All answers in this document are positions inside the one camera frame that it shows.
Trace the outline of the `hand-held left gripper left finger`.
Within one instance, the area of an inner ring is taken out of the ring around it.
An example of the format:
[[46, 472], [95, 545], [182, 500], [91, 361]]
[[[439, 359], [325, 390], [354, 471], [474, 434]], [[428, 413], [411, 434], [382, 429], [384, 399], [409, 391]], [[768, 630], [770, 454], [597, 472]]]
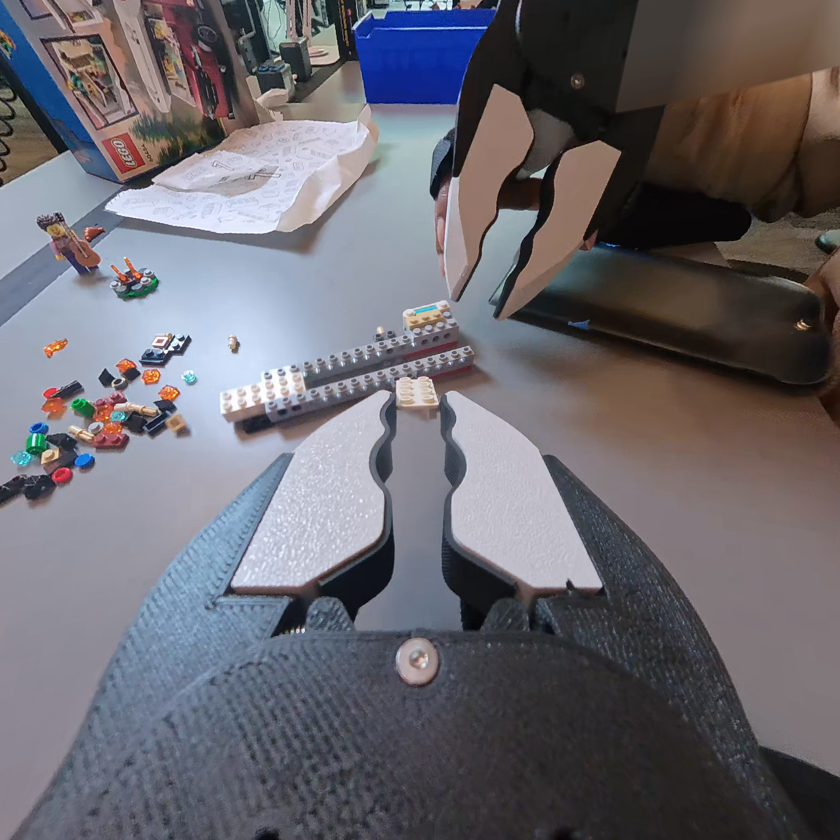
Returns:
[[237, 595], [315, 595], [391, 532], [392, 392], [330, 419], [295, 450], [234, 573]]

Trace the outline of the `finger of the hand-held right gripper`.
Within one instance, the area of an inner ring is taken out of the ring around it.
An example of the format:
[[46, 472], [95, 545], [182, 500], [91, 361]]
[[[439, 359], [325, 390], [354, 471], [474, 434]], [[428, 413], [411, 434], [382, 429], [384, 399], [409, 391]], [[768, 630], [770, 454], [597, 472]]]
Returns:
[[448, 191], [444, 271], [458, 301], [480, 261], [482, 240], [498, 214], [501, 186], [519, 171], [534, 132], [520, 97], [494, 85], [459, 175]]
[[549, 166], [537, 220], [500, 289], [496, 320], [534, 299], [580, 248], [620, 157], [620, 150], [595, 141], [564, 152]]

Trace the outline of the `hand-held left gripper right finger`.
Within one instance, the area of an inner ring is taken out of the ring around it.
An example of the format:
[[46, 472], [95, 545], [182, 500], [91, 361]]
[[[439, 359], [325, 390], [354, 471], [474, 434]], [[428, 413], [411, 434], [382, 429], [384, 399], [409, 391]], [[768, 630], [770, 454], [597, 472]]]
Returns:
[[602, 579], [539, 448], [459, 392], [448, 392], [441, 410], [452, 484], [444, 532], [469, 570], [517, 596], [599, 592]]

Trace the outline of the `grey lego beam frame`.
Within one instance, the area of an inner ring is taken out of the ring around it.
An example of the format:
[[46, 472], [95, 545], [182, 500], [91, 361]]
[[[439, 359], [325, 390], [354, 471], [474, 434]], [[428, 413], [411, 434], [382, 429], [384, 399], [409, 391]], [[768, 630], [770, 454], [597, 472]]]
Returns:
[[253, 383], [228, 388], [218, 398], [221, 417], [247, 434], [287, 424], [298, 417], [345, 406], [375, 392], [395, 390], [402, 377], [428, 376], [433, 381], [468, 371], [475, 354], [463, 344], [420, 350], [402, 332], [378, 329], [362, 343], [297, 364], [258, 374]]

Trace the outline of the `pile of small lego pieces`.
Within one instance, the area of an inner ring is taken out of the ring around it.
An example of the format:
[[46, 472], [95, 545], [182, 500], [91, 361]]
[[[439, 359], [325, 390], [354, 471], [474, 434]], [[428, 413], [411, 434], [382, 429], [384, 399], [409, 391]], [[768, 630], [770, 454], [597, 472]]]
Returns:
[[[181, 388], [162, 384], [161, 374], [191, 342], [184, 332], [156, 334], [139, 360], [124, 358], [113, 370], [102, 369], [101, 395], [87, 394], [79, 380], [44, 390], [43, 418], [29, 426], [20, 446], [2, 456], [2, 464], [8, 460], [15, 467], [14, 475], [2, 480], [2, 505], [18, 498], [42, 501], [69, 484], [77, 472], [91, 471], [99, 455], [123, 452], [135, 437], [172, 432], [165, 419], [183, 415], [176, 405]], [[172, 433], [186, 437], [191, 431], [187, 426], [186, 434]]]

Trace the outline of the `lego campfire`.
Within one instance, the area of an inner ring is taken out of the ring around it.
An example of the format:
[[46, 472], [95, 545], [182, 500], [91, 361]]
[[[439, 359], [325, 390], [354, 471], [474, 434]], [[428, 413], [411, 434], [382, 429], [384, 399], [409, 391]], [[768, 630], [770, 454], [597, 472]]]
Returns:
[[156, 291], [159, 279], [152, 269], [137, 269], [129, 258], [124, 259], [124, 269], [111, 265], [114, 279], [110, 288], [122, 300], [145, 298]]

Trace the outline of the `lego minifigure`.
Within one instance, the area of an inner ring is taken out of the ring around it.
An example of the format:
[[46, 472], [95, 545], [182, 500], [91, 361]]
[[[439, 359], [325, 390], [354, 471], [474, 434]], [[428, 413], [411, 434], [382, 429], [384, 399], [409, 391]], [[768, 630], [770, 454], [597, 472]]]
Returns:
[[65, 260], [81, 276], [99, 267], [100, 256], [71, 229], [62, 213], [39, 215], [36, 223], [50, 237], [56, 259]]

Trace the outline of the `lego set box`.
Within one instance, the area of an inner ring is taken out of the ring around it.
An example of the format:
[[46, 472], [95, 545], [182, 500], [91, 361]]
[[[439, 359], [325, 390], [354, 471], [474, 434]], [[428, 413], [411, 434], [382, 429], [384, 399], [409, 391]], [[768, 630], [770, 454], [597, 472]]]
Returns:
[[116, 183], [259, 122], [218, 1], [2, 1], [2, 58], [89, 174]]

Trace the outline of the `person's right hand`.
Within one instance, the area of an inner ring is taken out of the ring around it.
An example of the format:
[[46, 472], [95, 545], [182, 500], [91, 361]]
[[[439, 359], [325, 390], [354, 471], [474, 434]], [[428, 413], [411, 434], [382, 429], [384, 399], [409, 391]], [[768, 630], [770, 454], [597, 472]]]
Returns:
[[[450, 180], [451, 175], [442, 176], [437, 180], [436, 185], [432, 185], [430, 190], [434, 199], [434, 231], [437, 262], [442, 275], [445, 274], [445, 225]], [[542, 179], [534, 176], [521, 181], [506, 181], [500, 189], [499, 208], [518, 211], [538, 209], [541, 184]]]

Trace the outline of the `blue plastic bin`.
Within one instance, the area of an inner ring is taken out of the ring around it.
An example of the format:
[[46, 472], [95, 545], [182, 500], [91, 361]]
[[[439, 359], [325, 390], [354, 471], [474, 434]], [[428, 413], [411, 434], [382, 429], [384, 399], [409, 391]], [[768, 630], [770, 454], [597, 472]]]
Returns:
[[494, 8], [369, 13], [353, 27], [370, 104], [456, 104]]

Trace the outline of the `dark glossy panel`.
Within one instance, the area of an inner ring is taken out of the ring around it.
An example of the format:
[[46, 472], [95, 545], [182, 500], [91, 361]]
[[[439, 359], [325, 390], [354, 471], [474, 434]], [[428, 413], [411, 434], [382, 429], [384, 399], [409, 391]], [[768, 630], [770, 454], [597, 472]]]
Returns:
[[597, 245], [512, 315], [644, 343], [786, 385], [819, 385], [832, 341], [817, 295], [777, 276]]

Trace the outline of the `white printed paper bag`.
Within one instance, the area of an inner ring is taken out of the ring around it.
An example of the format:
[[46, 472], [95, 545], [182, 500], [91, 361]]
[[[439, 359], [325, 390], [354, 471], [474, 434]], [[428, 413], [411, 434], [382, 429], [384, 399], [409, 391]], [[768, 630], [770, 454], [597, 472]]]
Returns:
[[379, 130], [371, 107], [351, 121], [281, 119], [239, 129], [124, 189], [107, 211], [206, 233], [290, 233], [316, 222], [362, 176]]

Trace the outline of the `dark cloth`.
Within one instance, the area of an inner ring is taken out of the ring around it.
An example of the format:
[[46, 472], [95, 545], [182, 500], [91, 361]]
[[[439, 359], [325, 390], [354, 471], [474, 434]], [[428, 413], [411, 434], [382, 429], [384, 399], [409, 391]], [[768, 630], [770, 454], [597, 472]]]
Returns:
[[816, 838], [839, 838], [839, 778], [766, 747], [762, 755]]

